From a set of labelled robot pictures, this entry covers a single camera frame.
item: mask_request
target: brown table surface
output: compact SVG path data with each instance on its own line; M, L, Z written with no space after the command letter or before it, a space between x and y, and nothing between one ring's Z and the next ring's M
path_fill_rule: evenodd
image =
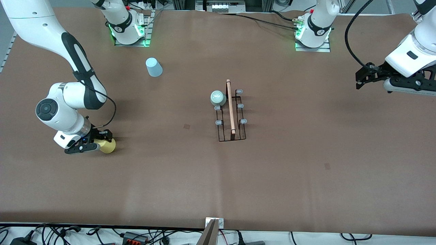
M381 82L355 89L350 16L331 53L309 53L288 29L198 11L164 11L149 48L113 47L98 9L55 12L117 102L117 150L64 154L34 108L74 80L70 67L17 38L0 75L0 220L201 228L212 216L226 229L436 235L436 103ZM414 25L362 16L350 43L380 64ZM226 79L244 90L247 140L217 141L209 95ZM99 125L112 110L81 113Z

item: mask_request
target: black wire rack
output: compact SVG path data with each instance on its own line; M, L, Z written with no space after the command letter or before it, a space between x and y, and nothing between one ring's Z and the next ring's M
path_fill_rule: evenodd
M235 134L230 133L230 136L226 138L225 136L226 124L224 122L223 106L220 106L219 110L216 110L217 121L221 120L222 122L221 125L217 125L219 142L245 140L247 138L245 135L245 124L241 123L241 119L244 118L244 111L242 108L238 108L238 104L242 104L242 100L241 100L241 96L239 96L237 93L237 89L235 89L235 96L232 96L232 100L235 101L234 108L236 109L236 122L238 123L237 132Z

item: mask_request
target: metal frame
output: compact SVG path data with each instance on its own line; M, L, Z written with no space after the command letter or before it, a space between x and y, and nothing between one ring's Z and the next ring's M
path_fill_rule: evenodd
M197 245L216 245L219 231L219 220L214 218L209 221L209 224L201 234Z
M216 111L217 120L222 121L222 125L217 125L217 131L218 131L218 141L219 142L227 142L227 141L236 141L236 140L245 140L247 137L245 135L245 124L241 124L239 119L239 112L241 113L241 119L244 118L244 112L242 108L238 108L238 104L242 104L241 96L238 96L236 93L237 89L235 89L235 96L232 96L232 98L229 98L227 93L227 99L235 99L235 108L236 108L236 121L238 122L238 130L239 130L239 138L235 139L235 135L231 134L231 137L229 140L225 139L225 131L224 131L224 113L222 112L222 106L220 106L221 111L221 118L218 111Z
M344 13L344 14L348 13L355 2L356 2L356 0L350 0L347 3L347 5L345 5L342 8L341 13ZM389 14L395 14L394 5L392 4L392 0L386 0L386 6L388 7Z

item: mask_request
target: metal bracket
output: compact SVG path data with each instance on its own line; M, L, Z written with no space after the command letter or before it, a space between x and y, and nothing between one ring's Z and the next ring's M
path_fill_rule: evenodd
M218 230L220 225L220 218L206 218L207 226L201 234L197 245L216 245L218 238Z
M327 40L325 40L324 43L317 48L309 48L307 46L304 46L304 44L302 44L299 40L296 39L295 51L330 53L330 39L327 38Z
M218 219L218 229L224 229L224 218L206 218L206 224L204 225L205 227L207 227L211 219Z

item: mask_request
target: robotic arm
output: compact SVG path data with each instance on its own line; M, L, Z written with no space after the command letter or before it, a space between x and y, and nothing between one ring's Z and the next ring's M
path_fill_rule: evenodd
M18 35L26 42L65 58L77 82L55 83L35 109L41 122L58 130L55 142L68 154L98 150L115 141L109 130L98 131L77 109L99 109L106 90L80 43L60 25L48 0L2 0Z
M298 17L295 39L310 48L321 46L328 38L331 25L339 13L338 0L317 0L316 7L310 13Z
M145 35L144 14L127 10L122 0L91 0L102 11L112 35L121 44L129 45Z
M436 1L414 2L422 22L385 58L384 64L367 63L367 67L356 72L356 89L368 82L384 80L383 87L388 93L436 96Z

